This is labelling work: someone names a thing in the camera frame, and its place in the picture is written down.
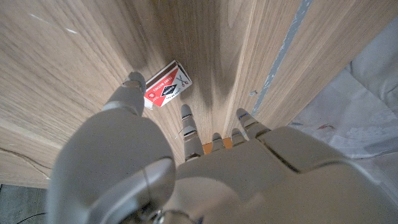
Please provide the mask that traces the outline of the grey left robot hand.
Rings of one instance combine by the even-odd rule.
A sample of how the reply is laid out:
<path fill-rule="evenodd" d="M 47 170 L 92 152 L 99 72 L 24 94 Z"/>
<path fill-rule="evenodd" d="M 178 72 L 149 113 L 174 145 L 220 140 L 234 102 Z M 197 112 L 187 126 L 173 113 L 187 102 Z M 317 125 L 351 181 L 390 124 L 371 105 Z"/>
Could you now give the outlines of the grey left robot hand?
<path fill-rule="evenodd" d="M 176 165 L 132 72 L 60 151 L 48 223 L 396 223 L 397 202 L 355 161 L 244 109 L 231 149 L 204 154 L 184 106 L 186 159 Z"/>

